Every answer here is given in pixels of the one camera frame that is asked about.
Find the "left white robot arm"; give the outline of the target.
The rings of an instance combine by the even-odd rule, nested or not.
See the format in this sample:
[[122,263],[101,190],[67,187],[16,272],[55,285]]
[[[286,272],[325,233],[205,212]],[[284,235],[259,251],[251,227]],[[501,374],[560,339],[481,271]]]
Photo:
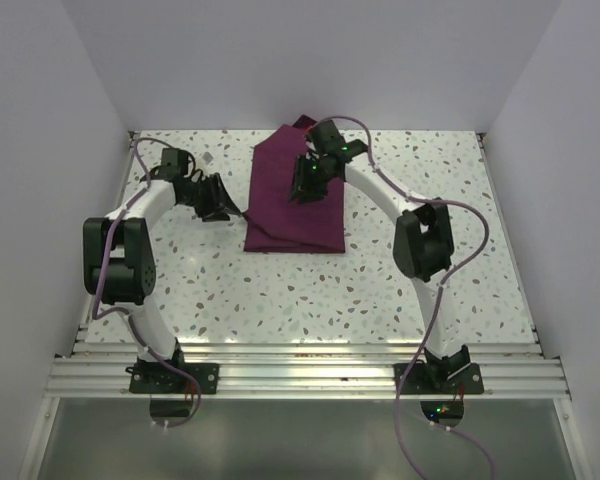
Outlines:
[[152,372],[155,384],[173,393],[187,383],[188,369],[154,299],[158,274],[150,231],[176,206],[193,209],[204,222],[228,221],[241,211],[219,174],[199,167],[189,151],[159,144],[158,165],[138,161],[144,176],[134,193],[116,210],[84,222],[83,281],[93,297],[91,317],[124,316],[138,348],[137,374]]

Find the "purple cloth mat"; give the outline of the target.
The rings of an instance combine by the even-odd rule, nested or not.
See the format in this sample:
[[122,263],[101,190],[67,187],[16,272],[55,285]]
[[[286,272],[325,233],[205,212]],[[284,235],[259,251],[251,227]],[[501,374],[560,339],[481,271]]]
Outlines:
[[307,152],[305,134],[316,121],[302,115],[254,147],[244,250],[248,253],[343,254],[344,183],[329,184],[325,199],[289,200],[296,157]]

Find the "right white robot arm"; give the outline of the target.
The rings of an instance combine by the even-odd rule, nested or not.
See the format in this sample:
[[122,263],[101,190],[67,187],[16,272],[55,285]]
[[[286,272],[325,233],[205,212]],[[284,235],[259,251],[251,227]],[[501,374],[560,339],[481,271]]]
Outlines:
[[308,151],[296,158],[290,199],[316,202],[340,179],[363,193],[394,225],[392,255],[415,289],[425,333],[415,365],[405,369],[402,390],[451,391],[471,364],[459,339],[453,296],[444,276],[455,251],[449,210],[440,200],[419,198],[385,173],[373,158],[371,142],[347,141],[331,120],[306,133]]

